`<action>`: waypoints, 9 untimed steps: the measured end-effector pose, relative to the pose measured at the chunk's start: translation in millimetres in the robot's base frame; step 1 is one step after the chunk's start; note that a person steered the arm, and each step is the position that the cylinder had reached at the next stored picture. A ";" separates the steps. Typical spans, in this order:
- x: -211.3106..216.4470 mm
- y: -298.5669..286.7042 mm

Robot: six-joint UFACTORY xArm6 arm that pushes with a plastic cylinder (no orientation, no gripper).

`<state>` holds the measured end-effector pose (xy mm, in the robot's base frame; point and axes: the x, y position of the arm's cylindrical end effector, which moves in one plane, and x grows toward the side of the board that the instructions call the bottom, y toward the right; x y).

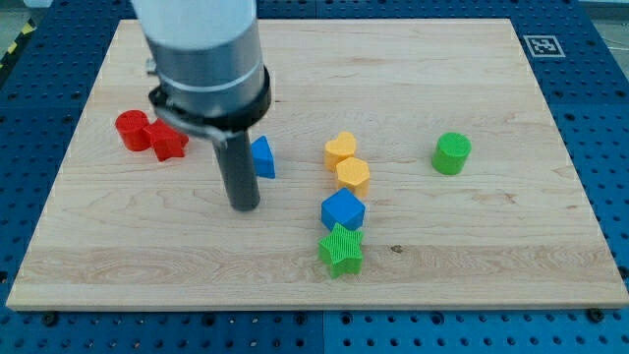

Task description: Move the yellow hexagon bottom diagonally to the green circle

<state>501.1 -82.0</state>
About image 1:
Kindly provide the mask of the black clamp ring mount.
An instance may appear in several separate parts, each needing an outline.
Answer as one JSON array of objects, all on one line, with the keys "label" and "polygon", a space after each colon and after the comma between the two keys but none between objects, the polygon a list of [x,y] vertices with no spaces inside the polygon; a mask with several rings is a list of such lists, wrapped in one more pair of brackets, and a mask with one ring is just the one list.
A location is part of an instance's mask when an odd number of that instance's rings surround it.
[{"label": "black clamp ring mount", "polygon": [[148,99],[156,116],[173,129],[210,140],[216,146],[227,147],[228,140],[246,132],[264,117],[271,104],[270,84],[269,72],[263,66],[263,85],[257,97],[237,111],[218,116],[193,114],[176,106],[162,86],[154,88]]}]

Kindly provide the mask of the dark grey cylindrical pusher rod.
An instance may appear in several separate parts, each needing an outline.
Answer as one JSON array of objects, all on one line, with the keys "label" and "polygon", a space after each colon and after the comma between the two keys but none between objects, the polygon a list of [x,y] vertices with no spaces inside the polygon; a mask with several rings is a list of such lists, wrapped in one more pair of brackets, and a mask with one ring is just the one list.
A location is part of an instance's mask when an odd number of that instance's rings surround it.
[{"label": "dark grey cylindrical pusher rod", "polygon": [[254,210],[260,195],[249,133],[222,132],[214,151],[231,207],[237,211]]}]

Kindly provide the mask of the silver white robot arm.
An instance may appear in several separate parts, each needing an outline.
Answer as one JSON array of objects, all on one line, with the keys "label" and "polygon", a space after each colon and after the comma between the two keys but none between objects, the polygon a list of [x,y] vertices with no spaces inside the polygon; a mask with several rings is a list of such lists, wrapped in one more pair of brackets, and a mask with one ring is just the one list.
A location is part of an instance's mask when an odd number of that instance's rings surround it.
[{"label": "silver white robot arm", "polygon": [[159,84],[156,116],[212,142],[231,207],[260,201],[249,130],[271,103],[255,0],[132,0]]}]

